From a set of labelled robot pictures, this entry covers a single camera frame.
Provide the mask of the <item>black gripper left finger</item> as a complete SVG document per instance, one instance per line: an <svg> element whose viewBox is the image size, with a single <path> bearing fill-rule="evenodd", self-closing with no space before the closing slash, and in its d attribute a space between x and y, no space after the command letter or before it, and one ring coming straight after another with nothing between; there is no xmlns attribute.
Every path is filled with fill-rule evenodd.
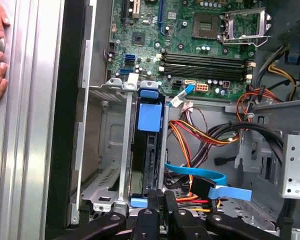
<svg viewBox="0 0 300 240"><path fill-rule="evenodd" d="M134 209L128 217L117 212L97 217L69 233L71 240L159 240L162 190L149 190L147 207Z"/></svg>

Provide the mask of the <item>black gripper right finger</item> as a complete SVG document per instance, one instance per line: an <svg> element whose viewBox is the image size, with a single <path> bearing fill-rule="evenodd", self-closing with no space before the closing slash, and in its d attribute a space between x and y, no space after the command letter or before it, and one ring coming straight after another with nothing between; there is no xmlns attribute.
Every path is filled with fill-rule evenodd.
<svg viewBox="0 0 300 240"><path fill-rule="evenodd" d="M180 208L171 190L164 192L169 240L279 240L280 237L221 212L212 212L201 223L193 211Z"/></svg>

